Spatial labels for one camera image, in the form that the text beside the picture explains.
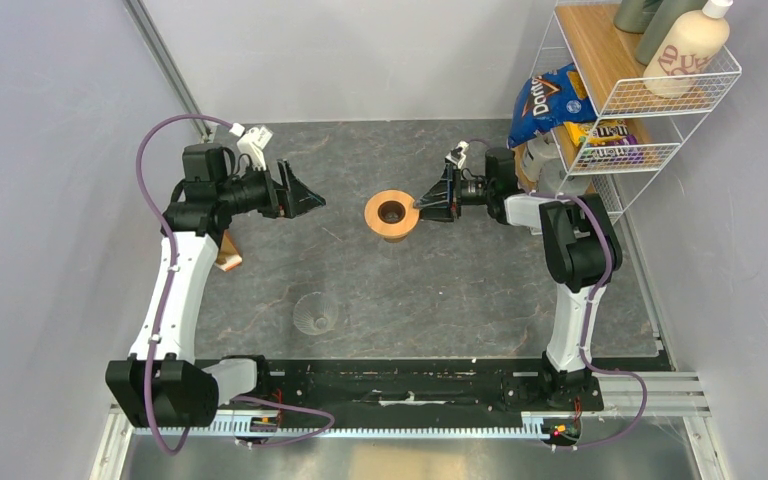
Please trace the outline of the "brown paper coffee filters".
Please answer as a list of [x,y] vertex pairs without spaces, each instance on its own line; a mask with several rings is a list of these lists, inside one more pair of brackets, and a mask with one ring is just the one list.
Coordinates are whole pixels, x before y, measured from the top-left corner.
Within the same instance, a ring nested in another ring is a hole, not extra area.
[[223,232],[214,266],[223,272],[229,272],[243,263],[243,255],[235,245],[229,230]]

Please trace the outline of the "clear glass dripper cone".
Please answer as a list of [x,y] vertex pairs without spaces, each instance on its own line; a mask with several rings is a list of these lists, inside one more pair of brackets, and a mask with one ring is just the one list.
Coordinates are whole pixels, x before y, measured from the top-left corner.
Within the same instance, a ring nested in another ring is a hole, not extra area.
[[303,334],[318,336],[332,331],[340,318],[340,305],[322,292],[302,296],[295,304],[292,320]]

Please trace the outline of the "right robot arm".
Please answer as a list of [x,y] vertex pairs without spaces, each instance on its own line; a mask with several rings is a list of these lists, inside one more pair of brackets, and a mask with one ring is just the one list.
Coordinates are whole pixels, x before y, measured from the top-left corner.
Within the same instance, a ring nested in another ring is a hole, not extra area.
[[483,206],[507,226],[536,227],[556,284],[553,331],[541,357],[537,395],[561,409],[595,390],[590,350],[593,323],[603,291],[622,264],[622,250],[602,197],[526,191],[515,153],[494,147],[484,154],[484,172],[464,166],[466,146],[445,157],[440,179],[415,202],[423,220],[453,222],[465,206]]

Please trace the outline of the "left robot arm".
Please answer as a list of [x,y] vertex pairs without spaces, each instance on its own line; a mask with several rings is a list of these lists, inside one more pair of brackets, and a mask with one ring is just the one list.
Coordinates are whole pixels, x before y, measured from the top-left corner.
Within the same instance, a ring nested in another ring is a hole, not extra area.
[[206,427],[219,407],[238,397],[267,405],[274,383],[261,355],[231,355],[196,364],[195,333],[210,270],[236,215],[292,219],[325,206],[285,160],[279,177],[246,167],[233,175],[230,149],[217,143],[183,150],[184,177],[162,214],[161,257],[149,310],[124,360],[109,362],[105,382],[137,428]]

